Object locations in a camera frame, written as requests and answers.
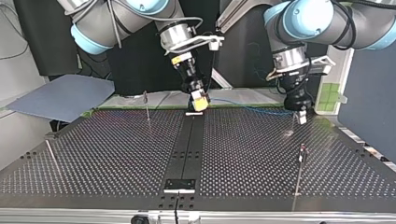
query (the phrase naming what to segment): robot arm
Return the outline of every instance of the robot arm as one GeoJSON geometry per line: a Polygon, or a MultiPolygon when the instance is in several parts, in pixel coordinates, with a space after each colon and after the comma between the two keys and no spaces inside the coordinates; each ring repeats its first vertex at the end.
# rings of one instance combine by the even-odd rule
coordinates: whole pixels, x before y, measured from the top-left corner
{"type": "Polygon", "coordinates": [[[195,27],[185,18],[178,0],[58,0],[71,15],[74,25],[72,36],[77,44],[90,54],[100,54],[113,48],[121,40],[155,21],[161,45],[169,55],[172,65],[183,78],[183,91],[191,95],[196,111],[205,110],[208,96],[204,82],[195,69],[195,48],[209,45],[218,50],[224,37],[196,35],[195,27]]]}
{"type": "Polygon", "coordinates": [[[305,111],[312,106],[304,88],[313,65],[305,43],[383,49],[396,40],[396,11],[379,8],[371,1],[368,5],[344,7],[335,0],[294,0],[264,13],[276,77],[287,94],[287,109],[305,111]]]}

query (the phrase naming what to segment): white wall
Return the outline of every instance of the white wall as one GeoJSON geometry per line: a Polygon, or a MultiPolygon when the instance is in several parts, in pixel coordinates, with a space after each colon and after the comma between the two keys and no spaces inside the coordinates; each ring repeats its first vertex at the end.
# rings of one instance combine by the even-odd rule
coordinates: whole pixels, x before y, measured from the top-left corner
{"type": "MultiPolygon", "coordinates": [[[[12,0],[0,2],[13,6],[12,0]]],[[[21,29],[13,14],[4,7],[0,8],[17,29],[21,29]]],[[[0,59],[19,54],[25,47],[26,41],[0,12],[0,59]]],[[[0,170],[39,145],[44,135],[50,132],[48,120],[4,109],[4,106],[18,97],[44,84],[44,78],[38,74],[30,50],[17,58],[0,60],[0,170]]]]}

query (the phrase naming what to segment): green tape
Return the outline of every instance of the green tape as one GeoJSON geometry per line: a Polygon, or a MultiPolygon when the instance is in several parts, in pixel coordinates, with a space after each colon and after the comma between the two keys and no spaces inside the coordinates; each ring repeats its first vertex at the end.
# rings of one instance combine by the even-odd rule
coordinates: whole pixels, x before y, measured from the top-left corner
{"type": "Polygon", "coordinates": [[[339,89],[340,84],[338,83],[322,84],[317,110],[328,112],[334,111],[338,102],[339,89]]]}

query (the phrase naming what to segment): black perforated table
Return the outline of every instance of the black perforated table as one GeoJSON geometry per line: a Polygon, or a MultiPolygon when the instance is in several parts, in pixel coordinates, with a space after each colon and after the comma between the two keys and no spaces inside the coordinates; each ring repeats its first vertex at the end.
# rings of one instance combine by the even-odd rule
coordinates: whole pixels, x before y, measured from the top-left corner
{"type": "Polygon", "coordinates": [[[0,207],[396,213],[396,174],[320,116],[150,113],[97,111],[70,125],[0,172],[0,207]],[[164,193],[175,179],[195,192],[164,193]]]}

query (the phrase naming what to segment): wire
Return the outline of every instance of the wire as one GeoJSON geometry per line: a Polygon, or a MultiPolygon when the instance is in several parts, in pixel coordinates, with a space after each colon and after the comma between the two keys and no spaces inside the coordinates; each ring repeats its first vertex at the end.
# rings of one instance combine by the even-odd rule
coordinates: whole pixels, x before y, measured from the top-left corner
{"type": "Polygon", "coordinates": [[[282,77],[282,74],[277,74],[276,76],[274,76],[274,74],[276,73],[276,68],[274,67],[274,70],[270,73],[268,73],[267,77],[265,78],[266,81],[271,81],[272,79],[275,79],[277,77],[282,77]]]}
{"type": "Polygon", "coordinates": [[[107,73],[107,75],[105,76],[105,80],[108,80],[112,75],[112,72],[107,73]]]}
{"type": "Polygon", "coordinates": [[[0,60],[17,58],[19,56],[22,56],[22,54],[24,54],[28,49],[29,49],[29,44],[26,44],[25,49],[21,53],[18,53],[18,54],[12,55],[12,56],[8,56],[8,57],[4,57],[4,58],[0,58],[0,60]]]}
{"type": "Polygon", "coordinates": [[[86,8],[87,6],[89,6],[91,2],[92,2],[92,0],[89,0],[88,2],[84,3],[82,6],[76,8],[76,9],[74,9],[74,10],[72,10],[72,11],[66,11],[66,12],[64,13],[64,15],[70,16],[70,15],[76,14],[76,13],[82,11],[82,10],[83,10],[84,8],[86,8]]]}
{"type": "Polygon", "coordinates": [[[276,90],[277,90],[277,92],[279,92],[279,93],[282,94],[282,95],[285,95],[286,92],[280,90],[280,81],[278,80],[278,78],[277,78],[276,80],[277,80],[277,83],[276,83],[276,90]]]}
{"type": "Polygon", "coordinates": [[[284,115],[291,115],[292,114],[292,112],[273,112],[273,111],[265,110],[265,109],[258,108],[258,107],[241,105],[241,104],[238,104],[238,103],[236,103],[234,101],[229,101],[229,100],[224,100],[224,99],[210,98],[210,100],[211,101],[226,102],[226,103],[230,103],[230,104],[233,104],[233,105],[239,105],[239,106],[245,108],[246,110],[250,110],[250,111],[254,111],[254,112],[258,112],[258,113],[263,113],[263,114],[268,114],[268,115],[284,116],[284,115]]]}
{"type": "Polygon", "coordinates": [[[104,63],[107,60],[107,57],[105,57],[103,60],[101,61],[97,61],[96,59],[94,59],[89,53],[86,53],[87,57],[89,57],[92,61],[96,62],[96,63],[104,63]]]}
{"type": "Polygon", "coordinates": [[[114,14],[113,3],[112,3],[111,0],[107,1],[107,3],[108,3],[108,9],[110,10],[111,21],[113,23],[114,33],[116,34],[116,39],[117,39],[117,42],[119,43],[119,48],[122,49],[122,43],[121,43],[121,38],[120,38],[119,26],[116,23],[116,17],[115,17],[115,14],[114,14]]]}
{"type": "Polygon", "coordinates": [[[338,47],[338,46],[334,46],[336,49],[339,49],[339,50],[348,50],[348,49],[350,49],[350,48],[353,47],[353,45],[354,45],[355,42],[356,42],[356,37],[357,37],[356,24],[355,24],[355,22],[353,21],[353,17],[352,17],[352,15],[351,15],[351,14],[352,14],[352,11],[349,12],[349,11],[347,10],[346,7],[344,7],[343,5],[341,5],[341,4],[340,4],[339,2],[337,2],[336,0],[332,0],[332,3],[333,3],[334,5],[336,5],[337,7],[339,7],[339,8],[344,12],[344,14],[345,14],[346,17],[347,17],[346,28],[344,29],[343,33],[341,33],[340,37],[338,37],[337,40],[335,40],[335,42],[333,43],[333,45],[335,45],[335,44],[337,44],[339,41],[341,41],[341,40],[345,37],[345,35],[347,34],[347,31],[349,31],[349,27],[351,27],[351,28],[352,28],[352,38],[351,38],[351,40],[350,40],[349,45],[347,45],[347,46],[344,47],[344,48],[338,47]]]}
{"type": "Polygon", "coordinates": [[[17,113],[17,112],[16,111],[12,111],[12,112],[10,112],[8,114],[5,114],[4,116],[0,117],[0,119],[5,119],[6,117],[11,116],[11,115],[13,115],[15,113],[17,113]]]}
{"type": "Polygon", "coordinates": [[[96,4],[97,2],[98,2],[98,0],[93,0],[93,1],[91,2],[91,4],[88,5],[88,6],[85,8],[85,10],[84,10],[79,16],[77,16],[76,18],[73,19],[73,23],[77,23],[77,22],[79,22],[82,18],[84,18],[84,17],[91,11],[91,9],[93,8],[93,6],[95,6],[95,4],[96,4]]]}
{"type": "Polygon", "coordinates": [[[197,49],[197,48],[199,48],[199,47],[201,47],[203,45],[207,45],[210,42],[211,42],[210,40],[206,40],[204,42],[201,42],[199,44],[195,44],[195,45],[193,45],[191,47],[188,47],[186,49],[179,49],[179,50],[177,50],[177,49],[167,49],[166,46],[163,44],[163,42],[161,42],[161,47],[163,47],[163,49],[165,49],[167,52],[171,52],[171,53],[175,53],[175,54],[182,54],[182,53],[191,51],[192,49],[197,49]]]}
{"type": "Polygon", "coordinates": [[[95,70],[93,70],[92,66],[91,66],[89,63],[85,62],[85,61],[81,58],[81,56],[80,56],[79,58],[81,59],[81,61],[82,61],[83,63],[85,63],[85,64],[90,68],[91,72],[90,72],[90,74],[88,75],[89,77],[93,77],[93,73],[95,73],[99,78],[103,78],[101,75],[99,75],[98,72],[96,72],[95,70]]]}
{"type": "MultiPolygon", "coordinates": [[[[8,9],[15,15],[15,17],[18,19],[18,14],[17,14],[17,12],[14,10],[14,8],[12,8],[11,6],[7,5],[6,3],[1,3],[1,2],[0,2],[0,7],[6,7],[6,8],[8,8],[8,9]]],[[[18,34],[23,40],[26,41],[26,39],[24,38],[24,35],[23,35],[22,31],[20,31],[19,29],[17,29],[17,27],[14,25],[14,23],[12,23],[12,21],[9,19],[9,17],[6,15],[6,13],[5,13],[2,9],[0,9],[0,11],[1,11],[1,13],[3,13],[3,15],[6,17],[6,19],[8,20],[8,22],[9,22],[9,23],[11,24],[11,26],[14,28],[15,32],[17,32],[17,34],[18,34]]],[[[21,53],[17,53],[17,54],[15,54],[15,55],[11,55],[11,56],[7,56],[7,57],[4,57],[4,58],[0,58],[0,61],[1,61],[1,60],[13,59],[13,58],[17,58],[17,57],[19,57],[19,56],[22,56],[22,54],[24,54],[28,49],[29,49],[29,44],[28,44],[27,41],[26,41],[26,47],[24,48],[24,50],[23,50],[21,53]]]]}
{"type": "Polygon", "coordinates": [[[177,207],[178,207],[178,195],[177,195],[177,200],[176,200],[176,206],[175,206],[175,223],[178,224],[178,215],[177,215],[177,207]]]}
{"type": "Polygon", "coordinates": [[[136,14],[137,16],[149,19],[149,20],[153,20],[153,21],[199,21],[198,24],[196,24],[194,27],[195,29],[198,29],[202,23],[204,23],[204,19],[199,18],[199,17],[180,17],[180,18],[157,18],[157,17],[151,17],[148,15],[143,15],[140,14],[138,12],[136,12],[135,10],[133,10],[132,8],[130,8],[128,5],[126,5],[125,3],[121,2],[121,0],[112,0],[115,1],[116,3],[120,4],[121,6],[125,7],[126,9],[128,9],[129,11],[133,12],[134,14],[136,14]]]}
{"type": "MultiPolygon", "coordinates": [[[[16,11],[13,7],[11,7],[10,5],[8,5],[8,4],[6,4],[6,3],[0,2],[0,7],[6,7],[8,10],[10,10],[10,11],[12,12],[12,14],[14,14],[14,16],[15,16],[16,19],[19,18],[19,17],[18,17],[17,11],[16,11]]],[[[13,27],[14,30],[18,33],[18,35],[20,35],[21,38],[25,39],[25,38],[24,38],[24,35],[23,35],[23,33],[22,33],[22,31],[20,31],[20,30],[14,25],[14,23],[9,19],[9,17],[6,15],[6,13],[5,13],[2,9],[0,9],[0,11],[3,13],[3,15],[4,15],[4,16],[6,17],[6,19],[9,21],[9,23],[12,25],[12,27],[13,27]]]]}
{"type": "Polygon", "coordinates": [[[394,6],[394,5],[370,2],[370,1],[365,1],[365,0],[343,0],[343,1],[340,1],[340,2],[349,2],[349,3],[356,3],[356,4],[366,5],[368,7],[378,7],[378,8],[382,8],[382,9],[396,10],[396,6],[394,6]]]}

